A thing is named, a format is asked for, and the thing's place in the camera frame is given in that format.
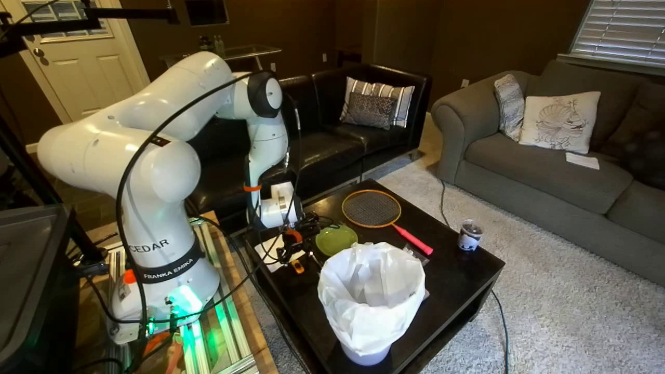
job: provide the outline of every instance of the red handle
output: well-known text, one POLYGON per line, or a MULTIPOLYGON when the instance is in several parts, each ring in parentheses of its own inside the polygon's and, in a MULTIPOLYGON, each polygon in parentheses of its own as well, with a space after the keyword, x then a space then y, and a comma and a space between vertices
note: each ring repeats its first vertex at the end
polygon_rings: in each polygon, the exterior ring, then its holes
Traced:
POLYGON ((403 228, 403 226, 397 226, 397 224, 392 224, 394 226, 394 231, 403 237, 403 239, 408 239, 411 246, 416 246, 423 256, 433 256, 434 253, 434 249, 429 248, 429 246, 425 246, 425 243, 422 243, 417 237, 413 237, 408 228, 403 228))

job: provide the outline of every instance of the patterned pillow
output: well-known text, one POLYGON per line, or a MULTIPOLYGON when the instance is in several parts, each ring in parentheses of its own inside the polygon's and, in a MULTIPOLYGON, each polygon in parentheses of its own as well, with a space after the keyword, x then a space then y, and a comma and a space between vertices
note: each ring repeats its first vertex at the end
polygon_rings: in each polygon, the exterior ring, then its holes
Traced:
POLYGON ((394 98, 361 96, 350 92, 346 113, 340 121, 388 130, 392 127, 394 107, 394 98))
POLYGON ((357 79, 346 76, 344 106, 340 107, 339 121, 342 121, 348 111, 350 92, 361 94, 361 96, 394 98, 397 106, 394 106, 394 114, 392 114, 392 124, 408 127, 416 85, 394 88, 394 85, 387 85, 387 83, 368 83, 368 80, 357 80, 357 79))
POLYGON ((523 94, 516 75, 503 75, 495 80, 495 96, 499 99, 500 124, 499 129, 520 142, 523 119, 523 94))
POLYGON ((526 96, 522 145, 587 154, 600 92, 526 96))

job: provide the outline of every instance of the window blinds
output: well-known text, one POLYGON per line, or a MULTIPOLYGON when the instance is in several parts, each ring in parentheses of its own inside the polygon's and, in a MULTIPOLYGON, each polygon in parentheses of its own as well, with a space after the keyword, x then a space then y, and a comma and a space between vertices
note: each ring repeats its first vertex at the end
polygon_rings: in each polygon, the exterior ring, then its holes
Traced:
POLYGON ((665 69, 665 0, 590 0, 571 57, 665 69))

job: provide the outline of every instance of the coffee table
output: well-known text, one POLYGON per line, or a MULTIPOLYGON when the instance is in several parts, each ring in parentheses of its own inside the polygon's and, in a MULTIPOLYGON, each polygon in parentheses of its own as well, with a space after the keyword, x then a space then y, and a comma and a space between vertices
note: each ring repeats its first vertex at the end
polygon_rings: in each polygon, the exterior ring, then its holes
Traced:
MULTIPOLYGON (((387 242, 394 248, 406 248, 406 239, 392 228, 368 231, 353 226, 340 213, 340 201, 355 189, 383 189, 376 181, 363 181, 357 184, 342 186, 327 197, 306 203, 309 216, 321 216, 327 220, 348 224, 359 243, 387 242)), ((503 262, 493 253, 477 248, 474 253, 456 249, 456 232, 440 224, 425 212, 417 209, 403 197, 403 213, 398 226, 406 226, 434 253, 425 262, 425 289, 427 298, 422 302, 409 330, 392 343, 388 358, 379 366, 357 366, 344 358, 340 345, 323 316, 318 302, 318 271, 321 263, 304 256, 300 262, 306 269, 304 275, 294 275, 291 266, 282 266, 269 272, 261 258, 254 251, 251 239, 244 237, 243 256, 257 266, 257 287, 263 296, 269 311, 282 324, 288 343, 294 347, 294 356, 309 371, 417 371, 423 367, 443 347, 451 341, 456 330, 469 322, 489 290, 493 289, 503 262)))

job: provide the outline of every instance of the green bowl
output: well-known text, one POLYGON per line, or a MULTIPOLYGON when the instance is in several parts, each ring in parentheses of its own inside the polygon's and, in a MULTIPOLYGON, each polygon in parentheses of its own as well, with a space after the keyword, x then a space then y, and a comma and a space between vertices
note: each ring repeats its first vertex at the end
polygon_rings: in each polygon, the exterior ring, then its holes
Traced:
POLYGON ((315 248, 323 256, 334 256, 340 249, 350 248, 357 242, 357 235, 346 224, 331 224, 315 235, 315 248))

